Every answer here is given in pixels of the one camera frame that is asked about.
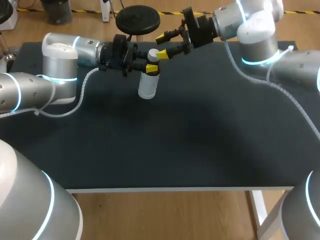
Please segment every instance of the glowing blue light ring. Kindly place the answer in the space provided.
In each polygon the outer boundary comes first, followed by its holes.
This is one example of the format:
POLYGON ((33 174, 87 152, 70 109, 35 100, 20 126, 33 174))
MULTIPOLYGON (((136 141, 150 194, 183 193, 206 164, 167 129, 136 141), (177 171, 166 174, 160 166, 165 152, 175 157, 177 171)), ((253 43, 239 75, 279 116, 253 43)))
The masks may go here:
POLYGON ((75 49, 76 43, 77 43, 77 41, 78 41, 79 38, 80 38, 80 36, 77 36, 77 37, 75 38, 75 40, 73 41, 73 44, 72 44, 72 48, 73 48, 73 49, 75 49))
POLYGON ((316 86, 318 88, 318 91, 320 92, 320 67, 318 70, 318 76, 316 77, 316 86))
POLYGON ((72 81, 77 81, 77 77, 75 78, 55 78, 55 77, 50 77, 53 81, 63 81, 63 82, 72 82, 72 81))
POLYGON ((306 183, 305 183, 305 197, 306 197, 306 202, 308 203, 308 207, 309 207, 309 209, 310 209, 310 212, 311 212, 311 214, 312 214, 315 222, 316 222, 316 223, 318 224, 318 226, 320 227, 320 220, 319 220, 319 218, 318 218, 318 216, 317 216, 314 208, 312 207, 312 204, 311 204, 311 201, 310 201, 310 197, 309 197, 309 180, 310 180, 310 176, 311 176, 312 173, 313 173, 313 171, 310 172, 308 178, 306 179, 306 183))
POLYGON ((43 74, 38 74, 36 76, 42 77, 43 79, 48 80, 48 81, 54 81, 55 83, 58 83, 58 84, 64 84, 65 82, 73 82, 73 81, 78 80, 77 77, 75 77, 75 78, 55 78, 55 77, 49 77, 49 76, 46 76, 43 74))
POLYGON ((261 65, 261 64, 270 64, 276 60, 278 60, 279 58, 281 58, 281 54, 280 54, 280 51, 278 50, 272 57, 266 59, 266 60, 263 60, 263 61, 246 61, 242 58, 242 62, 244 62, 245 64, 247 65, 261 65))
POLYGON ((20 90, 20 85, 18 83, 18 81, 9 73, 3 73, 5 75, 8 75, 15 83, 16 85, 16 88, 18 89, 18 103, 16 104, 15 108, 12 110, 12 112, 14 112, 15 110, 17 110, 20 106, 20 103, 21 103, 21 90, 20 90))
POLYGON ((245 23, 247 20, 246 20, 246 15, 245 15, 244 8, 242 7, 242 4, 241 4, 240 0, 235 0, 235 1, 236 1, 236 3, 238 4, 238 7, 239 7, 239 9, 240 9, 243 22, 245 23))
POLYGON ((50 177, 44 172, 44 175, 48 178, 49 180, 49 183, 50 183, 50 188, 51 188, 51 199, 50 199, 50 205, 49 205, 49 210, 48 210, 48 213, 46 214, 45 216, 45 219, 39 229, 39 231, 36 233, 36 235, 32 238, 32 240, 37 240, 40 235, 42 234, 42 232, 44 231, 46 225, 48 224, 48 221, 49 221, 49 218, 51 216, 51 213, 52 213, 52 210, 54 209, 54 203, 55 203, 55 190, 54 190, 54 185, 50 179, 50 177))

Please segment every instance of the robotic arm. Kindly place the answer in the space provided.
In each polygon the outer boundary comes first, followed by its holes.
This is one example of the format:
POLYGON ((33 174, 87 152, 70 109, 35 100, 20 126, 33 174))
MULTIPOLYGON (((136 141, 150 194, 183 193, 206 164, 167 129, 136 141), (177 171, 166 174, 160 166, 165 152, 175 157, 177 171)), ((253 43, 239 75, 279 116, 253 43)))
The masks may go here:
MULTIPOLYGON (((101 42, 80 36, 48 33, 42 43, 43 74, 37 76, 15 72, 0 74, 0 118, 14 115, 19 110, 42 110, 47 105, 72 103, 76 98, 77 66, 94 67, 95 71, 114 69, 127 76, 132 70, 141 72, 138 93, 150 99, 155 94, 154 79, 158 82, 159 60, 155 49, 149 53, 138 51, 137 44, 128 45, 125 35, 115 35, 113 42, 101 42), (145 63, 134 63, 144 59, 145 63)), ((76 108, 59 117, 75 112, 82 103, 86 80, 83 82, 80 101, 76 108)))
POLYGON ((158 53, 160 59, 190 53, 190 45, 199 48, 215 38, 222 41, 237 37, 242 56, 242 69, 252 76, 267 77, 273 82, 320 91, 320 51, 278 49, 275 23, 284 15, 282 0, 236 0, 213 11, 213 16, 194 17, 191 7, 184 9, 181 26, 156 38, 161 44, 181 35, 180 46, 158 53))

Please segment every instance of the wooden floor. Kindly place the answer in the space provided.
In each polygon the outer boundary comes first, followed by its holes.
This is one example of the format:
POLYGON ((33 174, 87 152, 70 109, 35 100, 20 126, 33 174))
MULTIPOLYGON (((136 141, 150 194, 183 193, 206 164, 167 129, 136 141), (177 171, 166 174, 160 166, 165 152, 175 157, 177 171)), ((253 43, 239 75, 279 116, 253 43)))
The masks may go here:
MULTIPOLYGON (((32 0, 21 0, 28 6, 32 0)), ((128 5, 149 5, 158 11, 212 11, 232 0, 123 0, 128 5)), ((320 10, 319 0, 283 0, 285 10, 320 10)), ((121 9, 114 0, 116 10, 121 9)), ((99 10, 98 0, 72 0, 73 9, 99 10)), ((41 8, 37 0, 35 8, 41 8)), ((155 32, 145 41, 179 26, 181 16, 162 15, 155 32)), ((14 30, 3 33, 8 45, 40 42, 46 33, 67 33, 111 41, 117 30, 112 18, 102 23, 100 14, 74 13, 64 26, 45 22, 43 13, 20 12, 14 30)), ((320 15, 287 14, 277 23, 278 40, 295 40, 301 50, 320 49, 320 15)), ((268 211, 282 191, 264 191, 268 211)), ((254 240, 256 230, 248 195, 243 191, 75 194, 84 220, 82 240, 254 240)), ((277 234, 274 240, 282 239, 277 234)))

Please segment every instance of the yellow black tape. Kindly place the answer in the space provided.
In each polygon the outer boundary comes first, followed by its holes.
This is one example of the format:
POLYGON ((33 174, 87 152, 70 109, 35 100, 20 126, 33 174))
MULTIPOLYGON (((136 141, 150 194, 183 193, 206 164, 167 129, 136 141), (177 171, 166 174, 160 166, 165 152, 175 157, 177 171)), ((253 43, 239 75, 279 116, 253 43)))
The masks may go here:
MULTIPOLYGON (((43 12, 43 9, 17 8, 18 12, 43 12)), ((101 11, 72 9, 73 13, 101 14, 101 11)), ((183 15, 182 11, 158 11, 159 15, 183 15)), ((320 11, 284 11, 285 14, 320 14, 320 11)), ((210 15, 212 11, 194 11, 194 15, 210 15)))

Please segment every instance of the white table leg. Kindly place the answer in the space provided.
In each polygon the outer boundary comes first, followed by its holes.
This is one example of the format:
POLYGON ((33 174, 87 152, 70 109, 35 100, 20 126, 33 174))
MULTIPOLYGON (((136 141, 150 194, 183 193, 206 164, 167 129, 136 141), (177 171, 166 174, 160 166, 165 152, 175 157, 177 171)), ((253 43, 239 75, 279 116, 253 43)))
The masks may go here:
POLYGON ((256 227, 259 228, 267 218, 267 209, 261 190, 252 190, 250 192, 251 203, 256 227))
POLYGON ((107 1, 106 3, 104 3, 103 0, 100 0, 100 4, 101 4, 101 12, 102 12, 102 21, 104 23, 108 23, 110 21, 110 2, 107 1))
POLYGON ((258 240, 270 239, 281 226, 280 209, 285 196, 289 191, 285 191, 279 201, 275 204, 270 214, 267 214, 262 191, 251 191, 250 197, 253 205, 254 218, 257 226, 258 240))

